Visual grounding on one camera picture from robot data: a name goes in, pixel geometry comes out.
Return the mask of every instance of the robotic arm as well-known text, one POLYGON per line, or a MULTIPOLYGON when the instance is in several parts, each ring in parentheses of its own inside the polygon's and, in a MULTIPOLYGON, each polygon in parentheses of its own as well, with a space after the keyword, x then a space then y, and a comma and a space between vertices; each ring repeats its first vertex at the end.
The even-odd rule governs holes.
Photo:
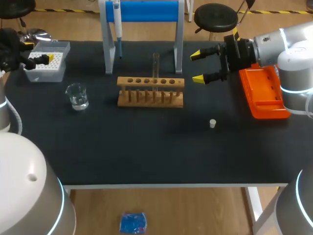
POLYGON ((283 102, 286 110, 298 115, 309 115, 313 92, 313 22, 236 41, 233 35, 224 37, 225 44, 204 49, 191 56, 191 60, 218 54, 221 70, 193 78, 195 82, 208 84, 226 80, 229 73, 250 68, 278 64, 283 102))

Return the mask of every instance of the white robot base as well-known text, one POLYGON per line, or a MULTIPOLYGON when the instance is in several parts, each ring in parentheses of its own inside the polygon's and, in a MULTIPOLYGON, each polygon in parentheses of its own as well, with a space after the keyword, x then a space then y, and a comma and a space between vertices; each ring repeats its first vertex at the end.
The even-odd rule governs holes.
POLYGON ((0 133, 0 235, 73 235, 74 207, 42 152, 0 133))

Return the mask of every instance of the water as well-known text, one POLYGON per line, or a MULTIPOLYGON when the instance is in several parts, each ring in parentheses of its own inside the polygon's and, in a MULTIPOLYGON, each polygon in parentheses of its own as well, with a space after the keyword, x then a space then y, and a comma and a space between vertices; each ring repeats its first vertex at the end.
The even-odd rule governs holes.
POLYGON ((89 102, 86 94, 79 94, 70 98, 74 110, 80 111, 88 107, 89 102))

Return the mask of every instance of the black table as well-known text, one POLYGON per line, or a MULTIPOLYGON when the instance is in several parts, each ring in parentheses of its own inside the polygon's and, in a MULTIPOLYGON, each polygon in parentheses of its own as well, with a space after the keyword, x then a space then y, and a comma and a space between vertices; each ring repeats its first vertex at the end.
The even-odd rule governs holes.
POLYGON ((123 59, 105 75, 101 42, 71 42, 62 83, 28 83, 20 70, 11 73, 6 95, 22 117, 22 135, 64 185, 290 182, 311 162, 312 120, 254 119, 237 74, 207 86, 193 83, 192 76, 220 68, 217 56, 189 58, 214 44, 185 42, 183 74, 175 74, 172 42, 124 42, 123 59), (117 76, 151 76, 154 52, 160 77, 185 78, 184 108, 117 107, 117 76), (73 111, 65 95, 73 82, 87 87, 83 112, 73 111))

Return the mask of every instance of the glass beaker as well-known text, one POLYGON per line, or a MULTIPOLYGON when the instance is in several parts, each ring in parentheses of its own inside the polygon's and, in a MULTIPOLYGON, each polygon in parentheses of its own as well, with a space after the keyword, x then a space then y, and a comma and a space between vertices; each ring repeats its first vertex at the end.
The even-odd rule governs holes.
POLYGON ((74 110, 80 111, 88 107, 89 102, 86 87, 84 85, 80 83, 73 83, 67 87, 65 94, 68 95, 74 110))

